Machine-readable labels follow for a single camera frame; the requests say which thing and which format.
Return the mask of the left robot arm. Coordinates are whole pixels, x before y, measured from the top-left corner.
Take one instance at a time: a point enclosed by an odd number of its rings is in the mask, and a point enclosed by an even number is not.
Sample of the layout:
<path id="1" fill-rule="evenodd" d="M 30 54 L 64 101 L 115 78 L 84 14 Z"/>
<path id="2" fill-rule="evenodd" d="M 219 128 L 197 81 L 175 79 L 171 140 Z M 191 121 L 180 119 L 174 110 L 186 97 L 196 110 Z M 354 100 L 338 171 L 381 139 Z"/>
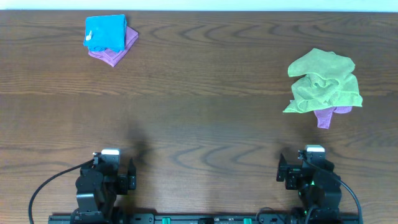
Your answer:
<path id="1" fill-rule="evenodd" d="M 81 167 L 75 182 L 78 208 L 72 212 L 70 224 L 129 223 L 128 216 L 114 203 L 118 195 L 136 188 L 136 167 L 131 159 L 126 174 L 118 170 L 118 155 L 100 153 Z"/>

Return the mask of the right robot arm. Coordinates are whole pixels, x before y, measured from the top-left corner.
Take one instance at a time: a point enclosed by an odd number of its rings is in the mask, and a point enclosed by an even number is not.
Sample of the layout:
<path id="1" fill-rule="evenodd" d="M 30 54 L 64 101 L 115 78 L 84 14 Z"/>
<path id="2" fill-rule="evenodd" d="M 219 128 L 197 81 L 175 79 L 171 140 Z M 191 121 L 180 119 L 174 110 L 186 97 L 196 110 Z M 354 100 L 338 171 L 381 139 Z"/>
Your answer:
<path id="1" fill-rule="evenodd" d="M 339 204 L 342 197 L 334 164 L 324 152 L 299 151 L 300 165 L 288 164 L 281 154 L 276 181 L 287 190 L 296 190 L 302 208 L 287 216 L 287 223 L 340 223 Z"/>

